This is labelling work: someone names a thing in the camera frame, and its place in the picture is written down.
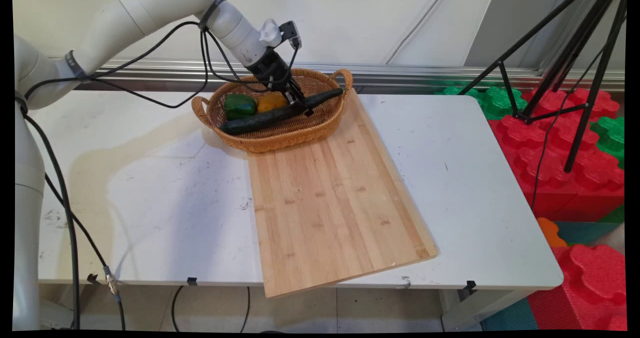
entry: wicker basket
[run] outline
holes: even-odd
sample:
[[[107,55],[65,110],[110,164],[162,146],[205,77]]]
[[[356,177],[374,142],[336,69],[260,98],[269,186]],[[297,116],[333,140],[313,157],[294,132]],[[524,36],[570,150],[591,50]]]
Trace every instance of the wicker basket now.
[[[226,83],[211,96],[211,99],[204,97],[194,97],[191,100],[191,107],[206,127],[217,133],[224,143],[249,152],[266,152],[290,145],[313,140],[314,138],[331,135],[340,124],[343,115],[345,99],[349,95],[354,79],[349,70],[337,70],[331,76],[310,69],[293,69],[292,74],[298,83],[305,97],[309,97],[320,92],[340,88],[336,83],[336,75],[344,77],[346,84],[342,95],[327,100],[320,106],[313,109],[313,115],[307,117],[298,115],[291,119],[284,120],[273,126],[260,129],[242,135],[231,136],[220,130],[220,126],[227,121],[225,115],[225,97],[231,93],[246,94],[257,100],[262,94],[248,90],[240,83]],[[256,81],[253,76],[242,79],[243,81]]]

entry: black bracket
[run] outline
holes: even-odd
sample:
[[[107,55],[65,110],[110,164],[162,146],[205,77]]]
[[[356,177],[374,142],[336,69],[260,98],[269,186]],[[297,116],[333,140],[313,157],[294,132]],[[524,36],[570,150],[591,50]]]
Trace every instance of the black bracket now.
[[[462,288],[462,290],[465,290],[469,293],[469,295],[474,294],[476,291],[473,291],[473,288],[476,287],[476,282],[475,281],[467,281],[466,282],[466,287]]]
[[[98,286],[102,286],[102,283],[98,282],[98,275],[97,274],[89,274],[89,276],[86,278],[87,282],[91,283],[91,284],[97,284]]]
[[[282,41],[278,44],[278,46],[282,42],[288,40],[288,42],[291,44],[291,47],[293,47],[293,49],[300,49],[300,47],[302,47],[302,39],[298,34],[298,30],[295,22],[293,21],[284,22],[279,26],[279,29],[282,34]]]

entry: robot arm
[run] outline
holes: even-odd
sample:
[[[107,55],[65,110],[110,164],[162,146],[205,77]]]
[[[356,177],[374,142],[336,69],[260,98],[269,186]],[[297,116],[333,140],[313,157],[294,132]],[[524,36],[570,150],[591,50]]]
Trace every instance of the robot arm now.
[[[115,0],[93,17],[82,43],[72,52],[73,58],[85,74],[93,74],[123,49],[170,22],[192,14],[201,19],[214,1]],[[261,34],[226,0],[221,0],[206,26],[246,67],[254,65],[267,51],[268,47],[260,40]],[[16,35],[13,41],[15,89],[22,94],[44,79],[75,76],[65,60],[55,62],[47,58]],[[32,93],[27,104],[29,108],[42,108],[78,84],[80,81],[44,85]]]
[[[82,43],[67,54],[66,60],[51,60],[14,35],[14,330],[39,329],[40,326],[37,252],[44,192],[42,157],[20,112],[20,97],[46,79],[74,78],[79,72],[80,76],[89,76],[132,43],[192,14],[199,19],[208,16],[206,27],[238,61],[261,81],[272,81],[270,89],[283,92],[291,106],[311,113],[305,110],[302,91],[291,78],[288,66],[273,50],[285,39],[290,39],[295,48],[300,46],[293,23],[287,23],[285,35],[281,35],[282,26],[276,26],[273,20],[267,20],[258,32],[238,9],[225,0],[115,0],[96,14]],[[73,80],[43,85],[33,91],[26,105],[33,109],[48,106],[80,82]]]

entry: floor tile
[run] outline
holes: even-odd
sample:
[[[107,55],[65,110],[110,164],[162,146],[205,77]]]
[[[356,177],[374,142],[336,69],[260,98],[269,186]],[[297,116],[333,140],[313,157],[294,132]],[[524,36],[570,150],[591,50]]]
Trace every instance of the floor tile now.
[[[442,332],[437,290],[338,289],[338,333]]]
[[[126,329],[158,331],[171,294],[171,286],[119,286]],[[82,294],[80,328],[95,330],[121,329],[118,306],[107,286],[88,285]]]
[[[173,287],[160,331],[174,332]],[[181,332],[238,333],[247,313],[246,287],[185,286],[175,300],[175,322]]]
[[[245,333],[336,333],[336,289],[318,288],[278,299],[251,287],[251,309]]]
[[[482,324],[475,324],[462,332],[483,332]]]

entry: foam puzzle block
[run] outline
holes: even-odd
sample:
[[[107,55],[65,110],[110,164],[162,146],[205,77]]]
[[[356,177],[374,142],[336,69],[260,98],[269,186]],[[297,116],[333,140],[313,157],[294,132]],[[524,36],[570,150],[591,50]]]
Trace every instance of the foam puzzle block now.
[[[549,243],[549,247],[567,247],[567,243],[560,237],[558,237],[558,225],[550,220],[539,217],[537,218],[537,224],[542,229],[542,233],[544,234],[544,238],[546,238],[546,242]]]
[[[530,102],[536,91],[537,88],[528,92],[524,92],[522,94],[522,99],[524,99],[526,102]],[[537,115],[544,115],[545,113],[550,113],[553,111],[558,111],[566,94],[567,92],[562,90],[558,90],[557,92],[547,90],[535,106],[532,117],[535,117]],[[564,102],[565,105],[562,106],[562,108],[571,108],[573,106],[578,106],[579,104],[586,103],[588,96],[589,90],[578,88],[573,94],[570,94],[569,97],[567,97],[566,101]],[[613,101],[609,93],[604,92],[603,90],[599,90],[598,94],[596,95],[596,101],[589,117],[589,121],[593,122],[601,117],[610,117],[614,119],[619,108],[620,104]],[[565,115],[574,117],[580,117],[582,114],[582,110],[565,113]]]
[[[521,299],[482,321],[484,331],[535,331],[538,329],[527,299]]]
[[[538,328],[625,331],[625,257],[605,245],[551,250],[564,282],[553,290],[528,297]]]
[[[522,99],[522,93],[515,88],[511,89],[513,97],[516,101],[516,108],[523,110],[527,102]],[[509,100],[509,94],[505,88],[490,87],[481,94],[481,105],[484,116],[487,120],[502,119],[506,115],[512,115],[512,103]]]
[[[525,124],[512,116],[489,125],[528,203],[533,201],[544,138],[553,119]],[[580,117],[562,115],[549,131],[540,167],[534,215],[551,221],[597,222],[624,203],[624,171],[597,147],[587,129],[571,172],[564,166]]]
[[[554,222],[558,237],[568,245],[589,245],[614,231],[620,223],[610,222]]]
[[[591,130],[598,133],[598,148],[618,159],[618,167],[625,169],[625,119],[619,117],[611,119],[601,117],[598,122],[593,122]]]
[[[625,206],[624,206],[624,204],[622,206],[619,206],[618,208],[615,208],[608,215],[606,215],[604,218],[599,220],[599,222],[601,222],[601,223],[606,223],[606,222],[622,223],[624,221],[625,221]]]

